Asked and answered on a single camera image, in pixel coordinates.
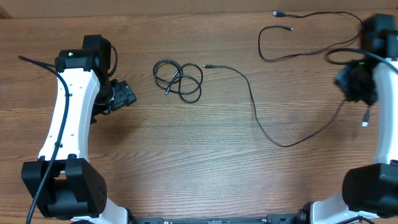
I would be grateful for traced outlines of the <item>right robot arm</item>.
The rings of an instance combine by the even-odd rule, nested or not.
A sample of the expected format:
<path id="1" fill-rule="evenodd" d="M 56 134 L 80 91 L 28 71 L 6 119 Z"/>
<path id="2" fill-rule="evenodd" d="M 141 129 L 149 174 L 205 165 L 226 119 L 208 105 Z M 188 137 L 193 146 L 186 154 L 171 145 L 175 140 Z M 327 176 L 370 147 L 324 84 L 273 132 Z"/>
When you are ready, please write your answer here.
<path id="1" fill-rule="evenodd" d="M 369 150 L 368 165 L 350 169 L 339 193 L 307 203 L 287 223 L 372 223 L 397 216 L 397 20 L 375 14 L 360 27 L 357 49 L 341 48 L 326 54 L 356 53 L 362 57 L 342 62 L 335 84 L 347 101 L 375 106 L 376 124 L 362 145 Z"/>

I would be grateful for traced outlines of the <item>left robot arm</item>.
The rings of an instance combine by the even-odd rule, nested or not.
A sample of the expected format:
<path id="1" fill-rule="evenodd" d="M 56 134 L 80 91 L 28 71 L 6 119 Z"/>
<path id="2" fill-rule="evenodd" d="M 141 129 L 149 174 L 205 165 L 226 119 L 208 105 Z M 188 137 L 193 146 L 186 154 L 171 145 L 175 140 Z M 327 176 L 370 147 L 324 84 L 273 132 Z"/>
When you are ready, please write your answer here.
<path id="1" fill-rule="evenodd" d="M 113 78 L 118 55 L 102 35 L 87 35 L 80 49 L 60 51 L 54 64 L 39 66 L 57 78 L 49 133 L 35 161 L 25 162 L 21 178 L 32 196 L 26 221 L 35 210 L 72 223 L 134 223 L 128 208 L 116 205 L 104 177 L 90 164 L 88 135 L 99 114 L 133 104 L 125 81 Z"/>

